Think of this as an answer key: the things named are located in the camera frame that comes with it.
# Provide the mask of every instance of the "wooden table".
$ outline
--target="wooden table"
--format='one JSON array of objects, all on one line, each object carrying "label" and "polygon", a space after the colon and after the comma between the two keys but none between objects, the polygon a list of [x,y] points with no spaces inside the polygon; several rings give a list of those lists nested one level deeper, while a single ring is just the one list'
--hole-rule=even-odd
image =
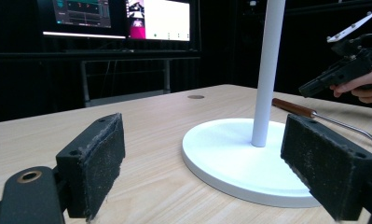
[{"label": "wooden table", "polygon": [[[185,166],[181,151],[187,131],[215,119],[252,119],[255,97],[255,89],[222,85],[1,122],[0,200],[10,176],[33,166],[55,167],[56,154],[94,120],[119,112],[124,119],[127,157],[95,223],[335,223],[322,207],[270,207],[226,195]],[[321,115],[372,133],[371,108],[277,92],[274,97],[314,108]],[[287,114],[272,107],[271,120],[285,123]],[[320,122],[372,152],[367,138]],[[364,211],[361,223],[366,223],[368,216]]]}]

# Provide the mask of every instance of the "screen display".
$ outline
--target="screen display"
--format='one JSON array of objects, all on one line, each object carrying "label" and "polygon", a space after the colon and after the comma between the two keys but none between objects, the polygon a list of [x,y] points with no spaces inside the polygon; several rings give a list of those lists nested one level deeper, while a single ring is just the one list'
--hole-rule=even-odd
[{"label": "screen display", "polygon": [[126,38],[125,0],[37,0],[43,35]]},{"label": "screen display", "polygon": [[189,41],[186,1],[127,0],[129,38]]}]

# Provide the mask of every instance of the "white lamp base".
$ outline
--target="white lamp base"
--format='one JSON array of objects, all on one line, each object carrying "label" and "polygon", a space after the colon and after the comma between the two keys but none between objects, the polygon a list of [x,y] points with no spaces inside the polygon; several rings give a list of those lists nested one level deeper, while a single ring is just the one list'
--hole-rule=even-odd
[{"label": "white lamp base", "polygon": [[183,139],[187,167],[206,184],[252,203],[278,207],[320,204],[280,157],[284,124],[270,121],[265,147],[251,144],[253,119],[219,119]]}]

